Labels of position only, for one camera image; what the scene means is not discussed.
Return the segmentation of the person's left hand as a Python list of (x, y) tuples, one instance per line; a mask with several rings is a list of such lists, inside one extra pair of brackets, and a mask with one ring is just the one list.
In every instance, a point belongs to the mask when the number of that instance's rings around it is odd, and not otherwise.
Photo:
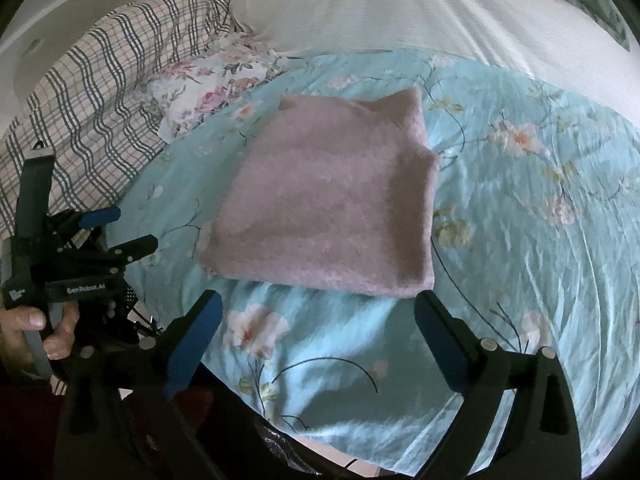
[[(63, 304), (62, 318), (54, 333), (42, 345), (47, 358), (64, 360), (70, 356), (75, 341), (74, 330), (79, 320), (76, 302)], [(1, 361), (8, 367), (32, 373), (34, 358), (27, 344), (27, 334), (39, 334), (46, 327), (46, 317), (37, 308), (1, 308)]]

